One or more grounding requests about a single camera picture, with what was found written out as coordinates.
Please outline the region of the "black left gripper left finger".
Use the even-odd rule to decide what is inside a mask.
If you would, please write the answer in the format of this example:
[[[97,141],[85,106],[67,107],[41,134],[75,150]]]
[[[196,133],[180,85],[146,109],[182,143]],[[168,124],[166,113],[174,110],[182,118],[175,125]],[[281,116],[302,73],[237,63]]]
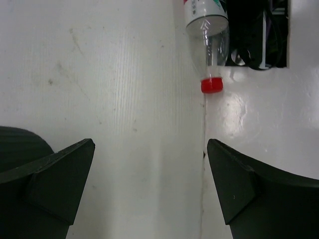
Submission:
[[[87,138],[0,172],[0,237],[64,239],[74,224],[95,151]]]

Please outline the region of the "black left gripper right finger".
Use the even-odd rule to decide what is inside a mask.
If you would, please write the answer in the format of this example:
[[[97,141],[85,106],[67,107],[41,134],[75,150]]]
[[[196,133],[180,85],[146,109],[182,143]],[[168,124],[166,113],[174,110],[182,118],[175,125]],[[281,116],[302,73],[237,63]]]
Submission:
[[[316,239],[319,182],[244,155],[217,139],[207,154],[225,224],[235,239]]]

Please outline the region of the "red cap soda bottle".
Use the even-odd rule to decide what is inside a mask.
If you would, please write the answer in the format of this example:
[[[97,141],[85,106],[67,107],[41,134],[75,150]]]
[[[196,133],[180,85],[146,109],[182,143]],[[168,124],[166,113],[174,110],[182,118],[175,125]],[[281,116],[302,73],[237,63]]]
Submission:
[[[229,54],[229,20],[225,0],[185,0],[189,50],[204,94],[223,90],[219,67]]]

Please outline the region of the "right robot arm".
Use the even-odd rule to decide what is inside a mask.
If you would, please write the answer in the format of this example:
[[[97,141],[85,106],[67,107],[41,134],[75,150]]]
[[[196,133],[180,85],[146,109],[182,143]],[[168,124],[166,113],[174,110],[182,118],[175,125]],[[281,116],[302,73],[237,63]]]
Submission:
[[[228,0],[229,59],[226,65],[260,69],[263,57],[263,12],[261,0]]]

